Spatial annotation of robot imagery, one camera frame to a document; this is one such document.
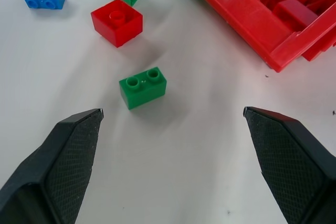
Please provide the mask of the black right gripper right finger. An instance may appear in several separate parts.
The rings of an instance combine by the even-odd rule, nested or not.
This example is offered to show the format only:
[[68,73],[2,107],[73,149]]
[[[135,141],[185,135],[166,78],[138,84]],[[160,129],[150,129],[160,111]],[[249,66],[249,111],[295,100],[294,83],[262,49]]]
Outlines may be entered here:
[[336,224],[336,157],[298,120],[247,106],[261,173],[288,224]]

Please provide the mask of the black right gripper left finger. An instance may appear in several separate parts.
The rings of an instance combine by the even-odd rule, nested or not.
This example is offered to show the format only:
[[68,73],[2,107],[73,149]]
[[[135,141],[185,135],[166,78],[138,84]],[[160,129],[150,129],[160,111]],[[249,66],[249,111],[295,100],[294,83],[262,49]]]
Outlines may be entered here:
[[103,117],[92,109],[55,125],[0,189],[0,224],[75,224]]

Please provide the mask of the green two-stud building brick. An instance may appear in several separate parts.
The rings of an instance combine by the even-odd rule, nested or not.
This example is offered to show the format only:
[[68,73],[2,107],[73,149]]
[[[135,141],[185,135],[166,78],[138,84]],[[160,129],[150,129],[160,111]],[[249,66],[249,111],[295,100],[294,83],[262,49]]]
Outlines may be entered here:
[[129,110],[165,95],[167,80],[158,67],[119,81],[121,96]]

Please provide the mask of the red plastic tray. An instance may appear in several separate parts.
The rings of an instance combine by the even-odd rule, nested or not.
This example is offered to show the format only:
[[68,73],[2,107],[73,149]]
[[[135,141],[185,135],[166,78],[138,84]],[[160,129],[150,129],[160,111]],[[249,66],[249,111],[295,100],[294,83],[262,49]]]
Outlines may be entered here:
[[303,31],[289,29],[260,0],[206,1],[276,72],[302,57],[323,36],[336,32],[336,0],[298,0],[318,15]]

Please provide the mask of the red hollow building brick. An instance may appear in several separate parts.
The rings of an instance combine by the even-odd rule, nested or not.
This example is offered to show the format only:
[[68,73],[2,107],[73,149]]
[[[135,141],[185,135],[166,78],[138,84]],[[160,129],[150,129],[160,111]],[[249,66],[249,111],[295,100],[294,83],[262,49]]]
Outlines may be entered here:
[[143,32],[143,15],[123,0],[114,0],[91,12],[95,31],[115,47]]

